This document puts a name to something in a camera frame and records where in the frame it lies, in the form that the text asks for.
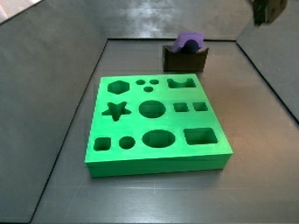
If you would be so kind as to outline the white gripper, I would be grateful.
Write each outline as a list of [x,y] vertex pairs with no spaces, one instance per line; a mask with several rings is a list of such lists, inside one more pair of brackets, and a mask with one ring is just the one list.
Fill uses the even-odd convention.
[[288,0],[254,0],[255,25],[271,24],[286,10]]

